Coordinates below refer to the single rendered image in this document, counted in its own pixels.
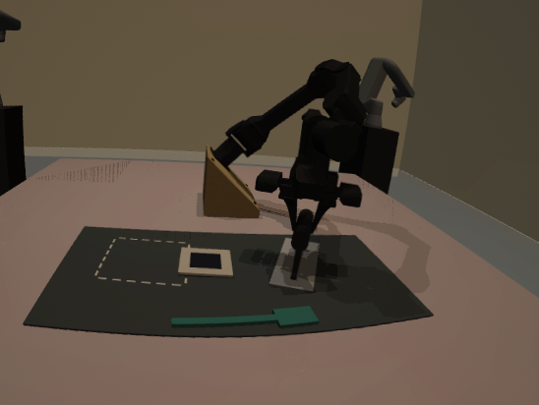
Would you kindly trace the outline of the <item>beige square tile with black center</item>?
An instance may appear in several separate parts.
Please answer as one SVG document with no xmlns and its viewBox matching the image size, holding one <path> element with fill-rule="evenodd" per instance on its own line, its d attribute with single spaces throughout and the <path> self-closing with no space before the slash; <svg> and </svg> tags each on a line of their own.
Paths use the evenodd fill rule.
<svg viewBox="0 0 539 405">
<path fill-rule="evenodd" d="M 178 274 L 233 277 L 230 250 L 181 248 Z"/>
</svg>

